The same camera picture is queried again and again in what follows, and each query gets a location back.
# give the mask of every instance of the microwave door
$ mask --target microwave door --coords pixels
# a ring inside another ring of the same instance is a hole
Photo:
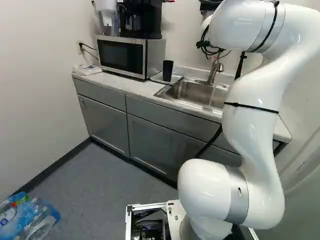
[[[136,78],[145,78],[144,44],[97,40],[101,68]]]

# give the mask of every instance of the bottle label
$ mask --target bottle label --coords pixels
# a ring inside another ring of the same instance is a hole
[[[16,215],[16,211],[14,208],[10,208],[7,211],[1,212],[0,214],[0,226],[6,225],[10,222]]]

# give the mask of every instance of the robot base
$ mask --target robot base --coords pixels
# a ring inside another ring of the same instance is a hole
[[[210,232],[204,231],[186,214],[179,200],[166,203],[171,240],[223,240],[232,234],[232,223],[216,220]]]

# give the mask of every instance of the water bottle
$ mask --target water bottle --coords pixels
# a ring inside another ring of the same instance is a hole
[[[42,240],[60,218],[41,198],[19,193],[0,204],[0,240]]]

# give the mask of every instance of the microwave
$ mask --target microwave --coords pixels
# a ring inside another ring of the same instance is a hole
[[[100,67],[139,79],[148,79],[163,70],[165,39],[96,36]]]

